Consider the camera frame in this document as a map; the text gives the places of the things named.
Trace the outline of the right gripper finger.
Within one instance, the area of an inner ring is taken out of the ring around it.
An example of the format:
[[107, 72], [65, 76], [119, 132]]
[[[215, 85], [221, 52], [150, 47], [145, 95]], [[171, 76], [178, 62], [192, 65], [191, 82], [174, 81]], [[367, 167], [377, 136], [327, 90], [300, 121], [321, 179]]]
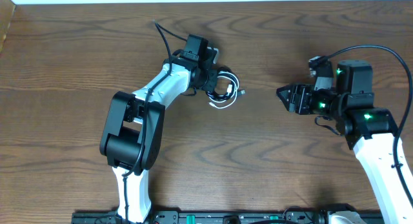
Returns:
[[288, 97], [285, 97], [284, 95], [279, 96], [281, 102], [285, 106], [286, 110], [289, 112], [295, 112], [295, 104], [292, 103]]
[[286, 85], [276, 90], [276, 95], [278, 98], [283, 100], [289, 100], [291, 97], [291, 90], [293, 89], [293, 85]]

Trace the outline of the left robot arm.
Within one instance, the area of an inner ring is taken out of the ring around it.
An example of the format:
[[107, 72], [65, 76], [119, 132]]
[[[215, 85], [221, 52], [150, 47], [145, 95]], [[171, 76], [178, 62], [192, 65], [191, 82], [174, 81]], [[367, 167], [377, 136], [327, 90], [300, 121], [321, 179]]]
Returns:
[[149, 170], [161, 147], [165, 111], [189, 88], [213, 89], [218, 55], [207, 39], [190, 34], [184, 48], [170, 53], [147, 85], [112, 97], [99, 151], [116, 177], [117, 223], [146, 221], [152, 208]]

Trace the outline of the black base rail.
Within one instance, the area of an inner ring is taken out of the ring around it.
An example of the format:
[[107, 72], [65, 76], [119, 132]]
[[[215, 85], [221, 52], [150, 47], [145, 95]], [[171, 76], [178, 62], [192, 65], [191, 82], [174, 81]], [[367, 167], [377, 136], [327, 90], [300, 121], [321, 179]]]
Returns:
[[[294, 223], [326, 223], [323, 215], [312, 212], [289, 210], [286, 214], [275, 213], [224, 213], [224, 212], [178, 212], [156, 211], [147, 217], [149, 224], [224, 224], [224, 223], [255, 223], [258, 221], [292, 221]], [[115, 211], [110, 212], [75, 212], [72, 214], [71, 224], [99, 224], [120, 223]]]

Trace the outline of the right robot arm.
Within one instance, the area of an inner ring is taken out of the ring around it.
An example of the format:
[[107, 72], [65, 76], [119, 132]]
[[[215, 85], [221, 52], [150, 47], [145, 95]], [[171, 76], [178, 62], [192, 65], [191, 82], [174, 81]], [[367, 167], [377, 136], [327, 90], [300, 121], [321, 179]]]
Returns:
[[333, 133], [343, 136], [361, 163], [385, 223], [412, 223], [412, 173], [389, 110], [374, 106], [373, 71], [363, 60], [312, 59], [313, 85], [290, 84], [276, 94], [289, 112], [315, 114], [336, 122]]

